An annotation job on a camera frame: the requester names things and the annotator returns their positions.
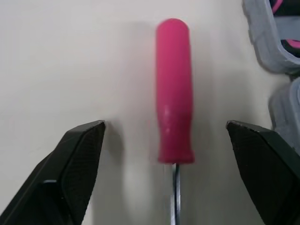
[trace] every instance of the gray plastic case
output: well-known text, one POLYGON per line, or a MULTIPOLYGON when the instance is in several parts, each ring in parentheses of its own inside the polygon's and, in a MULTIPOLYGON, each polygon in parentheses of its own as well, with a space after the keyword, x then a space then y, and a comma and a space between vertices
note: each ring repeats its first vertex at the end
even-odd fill
POLYGON ((244 0, 243 7, 250 39, 262 66, 274 73, 298 73, 300 58, 286 51, 281 40, 300 40, 300 17, 274 17, 269 0, 244 0))
POLYGON ((300 77, 270 99, 274 130, 300 155, 300 77))

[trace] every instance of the metal shaft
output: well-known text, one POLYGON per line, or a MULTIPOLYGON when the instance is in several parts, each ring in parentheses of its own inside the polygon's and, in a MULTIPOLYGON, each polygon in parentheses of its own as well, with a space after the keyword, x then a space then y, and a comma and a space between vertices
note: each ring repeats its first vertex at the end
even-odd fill
POLYGON ((171 225, 180 224, 180 170, 178 164, 172 165, 173 194, 171 197, 171 225))

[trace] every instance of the pink plastic handle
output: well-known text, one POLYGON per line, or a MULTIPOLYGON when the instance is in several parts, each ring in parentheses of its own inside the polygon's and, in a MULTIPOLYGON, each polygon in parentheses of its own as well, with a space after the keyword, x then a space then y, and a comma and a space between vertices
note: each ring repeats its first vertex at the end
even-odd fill
POLYGON ((194 162, 190 135, 192 111, 189 29, 181 20, 168 19, 157 28, 159 162, 194 162))

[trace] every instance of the white surface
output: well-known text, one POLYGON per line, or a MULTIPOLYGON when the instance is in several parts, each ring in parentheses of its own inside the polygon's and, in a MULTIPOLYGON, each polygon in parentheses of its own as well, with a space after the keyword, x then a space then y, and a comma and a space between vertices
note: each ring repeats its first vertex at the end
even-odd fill
POLYGON ((154 35, 191 29, 194 165, 182 167, 182 224, 262 225, 240 178, 227 120, 270 128, 288 81, 257 63, 241 0, 2 0, 0 211, 63 134, 110 122, 85 225, 169 223, 169 169, 156 162, 154 35))

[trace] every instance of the pink strap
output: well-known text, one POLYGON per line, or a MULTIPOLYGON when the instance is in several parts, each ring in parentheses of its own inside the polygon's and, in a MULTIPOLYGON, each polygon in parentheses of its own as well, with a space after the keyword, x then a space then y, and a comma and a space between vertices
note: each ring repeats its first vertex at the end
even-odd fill
POLYGON ((289 45, 291 47, 300 49, 300 41, 295 41, 295 40, 291 40, 291 39, 286 40, 286 41, 289 43, 289 45))
POLYGON ((277 11, 277 10, 279 9, 279 7, 281 6, 282 2, 283 2, 283 0, 278 0, 278 1, 275 3, 275 5, 274 5, 273 8, 272 8, 272 12, 273 12, 273 13, 276 13, 276 11, 277 11))

